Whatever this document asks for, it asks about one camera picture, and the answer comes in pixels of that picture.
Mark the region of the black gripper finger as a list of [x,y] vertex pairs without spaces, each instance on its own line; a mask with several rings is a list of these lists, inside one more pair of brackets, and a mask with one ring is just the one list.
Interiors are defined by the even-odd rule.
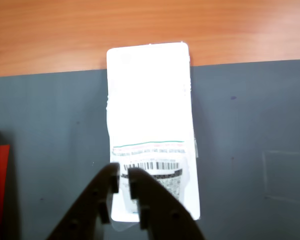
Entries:
[[120,164],[103,167],[47,237],[49,240],[102,240],[110,224],[113,195],[119,192]]
[[140,168],[128,170],[130,197],[137,202],[139,224],[150,240],[204,240],[186,208]]

